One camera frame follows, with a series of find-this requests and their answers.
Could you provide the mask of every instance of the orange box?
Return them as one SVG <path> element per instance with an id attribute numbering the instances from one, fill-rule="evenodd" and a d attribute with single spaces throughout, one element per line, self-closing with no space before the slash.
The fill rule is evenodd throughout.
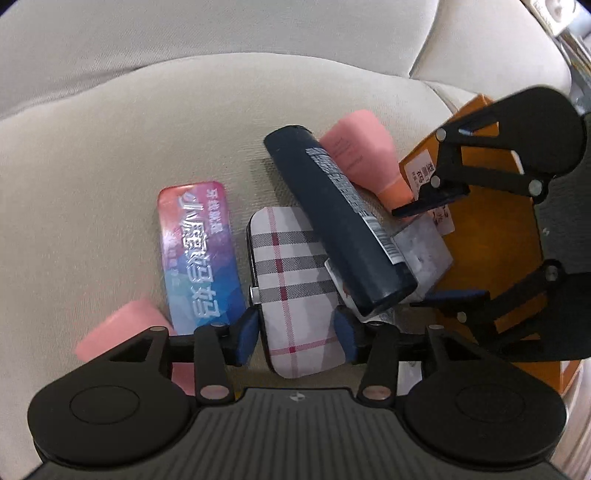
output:
<path id="1" fill-rule="evenodd" d="M 478 95 L 452 118 L 472 113 L 490 103 L 492 100 Z M 495 133 L 498 133 L 498 126 L 490 125 L 475 135 L 494 136 Z M 433 132 L 400 162 L 400 170 L 407 183 L 413 186 L 418 182 L 416 178 L 409 181 L 405 169 L 409 162 L 419 155 L 422 155 L 422 161 L 427 158 L 428 153 L 436 165 L 438 149 L 439 142 Z M 462 160 L 467 166 L 519 172 L 511 152 L 505 150 L 462 147 Z M 482 187 L 470 186 L 470 192 L 467 198 L 448 205 L 455 230 L 445 235 L 444 240 L 452 253 L 454 264 L 438 283 L 436 290 L 479 288 L 489 290 L 494 298 L 542 263 L 532 201 L 527 197 Z M 545 306 L 545 302 L 544 295 L 530 300 L 498 319 L 497 329 L 502 332 L 516 325 L 539 312 Z M 473 340 L 470 330 L 457 320 L 438 314 L 438 321 L 446 328 L 456 330 Z M 566 365 L 568 362 L 536 362 L 517 365 L 559 393 L 564 393 L 579 363 L 574 361 Z"/>

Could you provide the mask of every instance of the white upholstery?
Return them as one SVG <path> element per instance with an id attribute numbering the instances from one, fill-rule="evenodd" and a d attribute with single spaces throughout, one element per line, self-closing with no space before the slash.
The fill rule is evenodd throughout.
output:
<path id="1" fill-rule="evenodd" d="M 472 15 L 498 6 L 481 19 L 488 37 L 451 8 L 456 0 L 440 3 L 422 53 L 436 0 L 260 0 L 256 7 L 19 0 L 0 17 L 3 480 L 38 463 L 28 403 L 78 366 L 75 344 L 130 300 L 147 296 L 165 311 L 155 212 L 163 187 L 226 185 L 246 290 L 249 217 L 293 202 L 262 146 L 274 128 L 302 124 L 320 135 L 366 108 L 402 158 L 474 92 L 498 96 L 536 83 L 568 89 L 566 65 L 518 0 L 464 2 Z M 489 54 L 470 52 L 471 38 L 479 48 L 488 42 Z M 458 39 L 467 41 L 465 52 Z M 495 56 L 499 44 L 512 48 Z M 275 54 L 217 54 L 249 50 Z M 157 63 L 201 54 L 211 55 Z M 409 79 L 412 70 L 429 83 Z M 361 374 L 349 365 L 286 381 L 268 371 L 260 349 L 248 369 L 232 373 L 238 387 L 353 388 Z"/>

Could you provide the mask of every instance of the checkered pattern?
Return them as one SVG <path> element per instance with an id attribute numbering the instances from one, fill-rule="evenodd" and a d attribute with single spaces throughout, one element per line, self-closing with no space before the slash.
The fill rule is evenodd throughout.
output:
<path id="1" fill-rule="evenodd" d="M 297 378 L 344 363 L 331 324 L 339 296 L 324 267 L 326 251 L 302 210 L 259 210 L 252 218 L 251 235 L 275 372 Z"/>

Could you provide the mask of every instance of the seam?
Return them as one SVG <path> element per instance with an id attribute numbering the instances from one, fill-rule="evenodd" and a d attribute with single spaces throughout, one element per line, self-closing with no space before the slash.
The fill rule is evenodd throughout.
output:
<path id="1" fill-rule="evenodd" d="M 435 90 L 434 87 L 432 87 L 431 85 L 429 85 L 428 83 L 422 81 L 422 80 L 418 80 L 418 82 L 421 82 L 425 87 L 427 87 L 429 90 L 431 90 L 435 95 L 437 95 L 437 97 L 443 102 L 443 104 L 447 107 L 447 109 L 449 110 L 449 112 L 454 115 L 457 113 L 457 108 L 456 106 L 451 102 L 451 100 L 447 97 L 445 97 L 443 94 L 439 93 L 438 91 Z"/>
<path id="2" fill-rule="evenodd" d="M 410 67 L 410 70 L 408 71 L 409 78 L 413 78 L 413 75 L 418 68 L 419 62 L 423 59 L 423 54 L 425 53 L 425 50 L 427 49 L 427 44 L 429 43 L 429 41 L 431 40 L 431 37 L 433 36 L 433 31 L 435 30 L 435 23 L 437 22 L 437 20 L 440 17 L 440 14 L 441 14 L 441 9 L 442 9 L 441 4 L 444 1 L 445 0 L 437 0 L 437 8 L 435 9 L 435 16 L 433 17 L 433 23 L 431 23 L 431 28 L 429 29 L 429 32 L 427 33 L 427 36 L 425 37 L 425 42 L 423 42 L 423 46 L 421 47 L 421 50 L 418 51 L 417 58 L 414 60 L 413 65 Z"/>

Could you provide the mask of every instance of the screw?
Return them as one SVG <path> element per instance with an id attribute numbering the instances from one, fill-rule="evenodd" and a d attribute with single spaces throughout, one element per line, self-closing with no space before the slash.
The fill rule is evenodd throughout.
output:
<path id="1" fill-rule="evenodd" d="M 543 187 L 542 182 L 539 180 L 532 180 L 528 185 L 527 190 L 532 197 L 537 197 L 541 195 Z"/>
<path id="2" fill-rule="evenodd" d="M 445 130 L 443 128 L 438 128 L 437 131 L 435 132 L 435 138 L 437 138 L 438 142 L 443 142 L 445 140 L 446 136 L 447 136 L 447 133 L 445 132 Z"/>
<path id="3" fill-rule="evenodd" d="M 558 280 L 558 275 L 559 275 L 559 271 L 558 271 L 558 267 L 555 267 L 554 265 L 550 265 L 549 267 L 546 268 L 546 280 L 547 281 L 556 281 Z"/>
<path id="4" fill-rule="evenodd" d="M 222 400 L 230 394 L 230 390 L 223 385 L 206 385 L 199 394 L 208 400 Z"/>
<path id="5" fill-rule="evenodd" d="M 392 390 L 383 385 L 370 385 L 369 387 L 365 387 L 361 394 L 369 400 L 382 401 L 390 398 Z"/>
<path id="6" fill-rule="evenodd" d="M 433 187 L 434 189 L 438 189 L 440 186 L 441 186 L 441 179 L 437 175 L 434 175 L 433 177 L 431 177 L 431 187 Z"/>

